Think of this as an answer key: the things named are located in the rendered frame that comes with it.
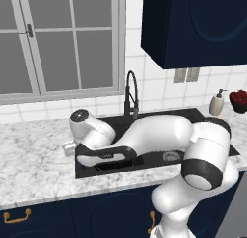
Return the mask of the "beige soap dispenser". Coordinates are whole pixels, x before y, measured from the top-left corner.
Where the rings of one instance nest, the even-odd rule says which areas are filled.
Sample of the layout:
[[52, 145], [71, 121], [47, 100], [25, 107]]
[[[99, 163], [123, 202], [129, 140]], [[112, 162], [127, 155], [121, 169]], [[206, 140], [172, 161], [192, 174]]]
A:
[[213, 116], [219, 116], [222, 112], [224, 106], [224, 96], [222, 95], [222, 92], [224, 91], [225, 89], [220, 89], [218, 94], [216, 94], [210, 101], [209, 113]]

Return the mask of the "navy drawer front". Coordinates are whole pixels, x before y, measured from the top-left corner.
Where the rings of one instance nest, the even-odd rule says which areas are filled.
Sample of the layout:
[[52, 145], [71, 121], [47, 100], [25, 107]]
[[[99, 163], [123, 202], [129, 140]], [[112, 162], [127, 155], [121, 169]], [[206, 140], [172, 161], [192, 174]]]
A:
[[[32, 210], [27, 221], [4, 223], [5, 211], [11, 214], [11, 218], [23, 217], [26, 208]], [[54, 201], [1, 210], [0, 238], [76, 238], [70, 202]]]

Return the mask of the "dark bowl of red fruit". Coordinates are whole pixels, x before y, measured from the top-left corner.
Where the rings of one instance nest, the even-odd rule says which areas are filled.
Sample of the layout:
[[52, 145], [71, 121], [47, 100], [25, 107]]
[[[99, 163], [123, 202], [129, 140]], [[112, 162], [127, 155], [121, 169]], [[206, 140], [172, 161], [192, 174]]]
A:
[[233, 109], [239, 113], [244, 114], [247, 111], [247, 92], [244, 90], [233, 91], [229, 95], [230, 102]]

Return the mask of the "black sink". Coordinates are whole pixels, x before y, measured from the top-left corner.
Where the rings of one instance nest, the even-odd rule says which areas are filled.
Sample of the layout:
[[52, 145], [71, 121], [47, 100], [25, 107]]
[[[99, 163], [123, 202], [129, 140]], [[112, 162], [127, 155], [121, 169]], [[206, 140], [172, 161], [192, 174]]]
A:
[[[144, 118], [151, 118], [158, 116], [161, 118], [165, 115], [177, 115], [184, 118], [187, 118], [192, 124], [214, 124], [220, 125], [229, 136], [232, 135], [231, 128], [229, 125], [219, 119], [214, 117], [204, 117], [196, 108], [184, 109], [184, 110], [175, 110], [175, 111], [163, 111], [163, 112], [154, 112], [154, 113], [144, 113], [138, 116], [138, 120]], [[116, 136], [113, 140], [115, 143], [134, 123], [132, 116], [115, 116], [115, 117], [105, 117], [100, 118], [100, 121], [106, 122], [110, 125], [116, 132]], [[152, 152], [143, 152], [140, 156], [131, 159], [116, 161], [116, 162], [106, 162], [99, 163], [95, 166], [86, 167], [81, 165], [78, 161], [75, 161], [75, 176], [76, 178], [91, 177], [96, 175], [106, 175], [110, 173], [117, 172], [131, 172], [143, 169], [151, 169], [163, 166], [170, 166], [175, 164], [180, 164], [184, 159], [184, 150], [173, 149], [170, 151], [167, 150], [157, 150]]]

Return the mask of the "navy cupboard door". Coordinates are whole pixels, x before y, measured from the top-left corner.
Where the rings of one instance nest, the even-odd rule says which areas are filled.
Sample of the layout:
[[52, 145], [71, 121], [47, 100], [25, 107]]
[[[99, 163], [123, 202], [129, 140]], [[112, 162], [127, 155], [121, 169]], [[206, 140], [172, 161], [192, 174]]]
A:
[[77, 238], [150, 238], [161, 219], [151, 195], [156, 185], [71, 201]]
[[239, 173], [237, 182], [228, 191], [198, 203], [188, 220], [188, 227], [196, 238], [216, 238], [244, 174], [245, 171]]

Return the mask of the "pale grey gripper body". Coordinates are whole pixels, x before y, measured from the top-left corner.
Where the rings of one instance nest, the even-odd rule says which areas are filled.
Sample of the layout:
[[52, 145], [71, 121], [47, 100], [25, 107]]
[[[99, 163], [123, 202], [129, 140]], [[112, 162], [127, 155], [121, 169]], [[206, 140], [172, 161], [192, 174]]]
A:
[[62, 149], [66, 156], [73, 156], [76, 149], [75, 141], [67, 141], [62, 143]]

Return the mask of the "navy wall cupboard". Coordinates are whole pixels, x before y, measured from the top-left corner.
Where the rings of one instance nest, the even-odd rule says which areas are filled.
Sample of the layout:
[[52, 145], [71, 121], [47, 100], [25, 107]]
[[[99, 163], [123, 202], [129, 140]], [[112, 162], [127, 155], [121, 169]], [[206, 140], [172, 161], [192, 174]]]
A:
[[247, 0], [143, 0], [142, 49], [162, 68], [247, 64]]

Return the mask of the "black tap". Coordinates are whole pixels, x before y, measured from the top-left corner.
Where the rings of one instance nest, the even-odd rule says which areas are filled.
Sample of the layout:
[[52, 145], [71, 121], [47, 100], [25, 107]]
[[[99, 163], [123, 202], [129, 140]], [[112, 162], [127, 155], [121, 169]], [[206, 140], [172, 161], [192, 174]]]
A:
[[[135, 94], [131, 94], [129, 79], [133, 79]], [[134, 120], [137, 120], [139, 113], [139, 99], [138, 99], [138, 86], [135, 73], [130, 70], [127, 73], [126, 85], [125, 85], [125, 100], [124, 100], [124, 114], [126, 116], [133, 116]]]

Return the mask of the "grey wall socket plate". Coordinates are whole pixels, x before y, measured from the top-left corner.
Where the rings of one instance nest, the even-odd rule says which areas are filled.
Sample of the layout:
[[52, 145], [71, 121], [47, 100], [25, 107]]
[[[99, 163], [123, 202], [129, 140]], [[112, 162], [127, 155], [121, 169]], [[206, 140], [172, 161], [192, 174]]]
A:
[[176, 68], [174, 75], [175, 83], [183, 83], [186, 77], [186, 68]]
[[199, 77], [200, 69], [198, 67], [192, 67], [187, 72], [187, 82], [197, 82]]

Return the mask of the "grey framed window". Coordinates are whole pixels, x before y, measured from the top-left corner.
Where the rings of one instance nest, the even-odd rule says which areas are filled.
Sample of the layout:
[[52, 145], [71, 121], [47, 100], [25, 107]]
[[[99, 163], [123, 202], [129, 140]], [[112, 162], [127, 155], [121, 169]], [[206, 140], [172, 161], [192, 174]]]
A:
[[125, 8], [125, 0], [0, 0], [0, 104], [122, 94]]

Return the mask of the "grey dishwasher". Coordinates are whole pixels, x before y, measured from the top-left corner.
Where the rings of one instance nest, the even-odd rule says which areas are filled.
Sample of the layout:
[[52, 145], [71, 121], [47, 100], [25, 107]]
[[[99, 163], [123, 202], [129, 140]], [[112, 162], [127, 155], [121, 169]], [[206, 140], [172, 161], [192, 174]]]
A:
[[247, 238], [247, 172], [242, 176], [216, 238]]

